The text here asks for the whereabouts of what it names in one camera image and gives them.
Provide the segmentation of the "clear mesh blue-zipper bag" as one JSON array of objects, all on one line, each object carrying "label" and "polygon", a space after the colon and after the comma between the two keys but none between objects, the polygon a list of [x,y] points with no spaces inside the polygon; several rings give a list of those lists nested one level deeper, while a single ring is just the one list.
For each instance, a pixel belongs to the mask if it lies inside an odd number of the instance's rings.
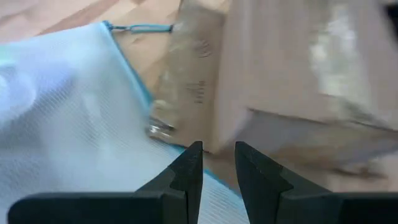
[{"label": "clear mesh blue-zipper bag", "polygon": [[[152,96],[107,22],[0,45],[0,224],[42,193],[135,192],[195,141]],[[197,224],[248,224],[243,200],[203,168]]]}]

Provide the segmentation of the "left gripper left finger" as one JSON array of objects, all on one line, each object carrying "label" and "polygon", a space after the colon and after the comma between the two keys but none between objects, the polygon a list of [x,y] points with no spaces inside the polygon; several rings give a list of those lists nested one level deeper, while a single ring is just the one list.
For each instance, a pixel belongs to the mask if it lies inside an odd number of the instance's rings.
[{"label": "left gripper left finger", "polygon": [[202,186],[195,141],[135,192],[33,194],[12,204],[7,224],[197,224]]}]

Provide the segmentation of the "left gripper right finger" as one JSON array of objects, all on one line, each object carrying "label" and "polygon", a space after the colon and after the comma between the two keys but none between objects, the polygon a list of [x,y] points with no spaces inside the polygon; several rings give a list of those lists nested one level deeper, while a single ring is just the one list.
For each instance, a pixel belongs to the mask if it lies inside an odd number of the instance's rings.
[{"label": "left gripper right finger", "polygon": [[398,224],[398,192],[332,192],[242,141],[234,158],[250,224]]}]

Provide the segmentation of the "taped brown cardboard box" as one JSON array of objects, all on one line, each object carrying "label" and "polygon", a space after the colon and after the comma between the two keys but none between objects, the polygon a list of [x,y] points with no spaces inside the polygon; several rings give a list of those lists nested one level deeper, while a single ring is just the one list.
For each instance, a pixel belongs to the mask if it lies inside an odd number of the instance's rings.
[{"label": "taped brown cardboard box", "polygon": [[398,0],[181,0],[146,127],[225,160],[380,177],[398,151]]}]

